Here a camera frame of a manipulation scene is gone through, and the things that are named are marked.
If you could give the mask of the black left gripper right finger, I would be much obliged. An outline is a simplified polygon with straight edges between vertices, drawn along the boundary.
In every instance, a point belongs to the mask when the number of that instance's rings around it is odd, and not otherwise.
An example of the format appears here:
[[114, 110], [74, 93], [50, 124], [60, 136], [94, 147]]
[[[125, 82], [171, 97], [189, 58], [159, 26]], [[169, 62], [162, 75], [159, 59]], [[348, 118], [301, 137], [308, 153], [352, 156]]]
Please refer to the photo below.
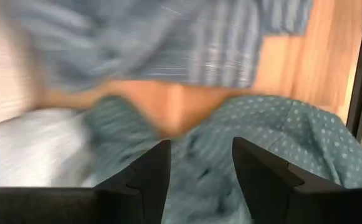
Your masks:
[[254, 143], [235, 137], [232, 158], [254, 223], [328, 223], [315, 196], [344, 187], [302, 169]]

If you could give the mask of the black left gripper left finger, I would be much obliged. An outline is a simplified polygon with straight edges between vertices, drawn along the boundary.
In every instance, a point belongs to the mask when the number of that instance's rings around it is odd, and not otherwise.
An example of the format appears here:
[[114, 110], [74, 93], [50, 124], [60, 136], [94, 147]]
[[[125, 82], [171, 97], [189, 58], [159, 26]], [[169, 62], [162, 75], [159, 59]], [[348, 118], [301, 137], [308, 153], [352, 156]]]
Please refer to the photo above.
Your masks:
[[164, 140], [95, 186], [97, 223], [160, 224], [170, 168], [171, 143]]

